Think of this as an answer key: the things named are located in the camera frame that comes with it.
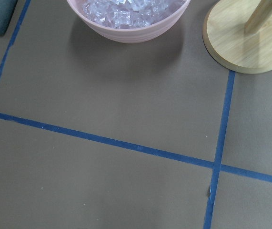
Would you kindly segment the wooden stand round base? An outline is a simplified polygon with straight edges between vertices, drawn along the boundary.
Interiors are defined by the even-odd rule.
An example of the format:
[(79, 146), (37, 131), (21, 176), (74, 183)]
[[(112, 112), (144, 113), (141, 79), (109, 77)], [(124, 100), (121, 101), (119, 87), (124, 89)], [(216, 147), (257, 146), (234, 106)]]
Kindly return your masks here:
[(220, 0), (202, 30), (209, 54), (239, 73), (272, 70), (272, 0)]

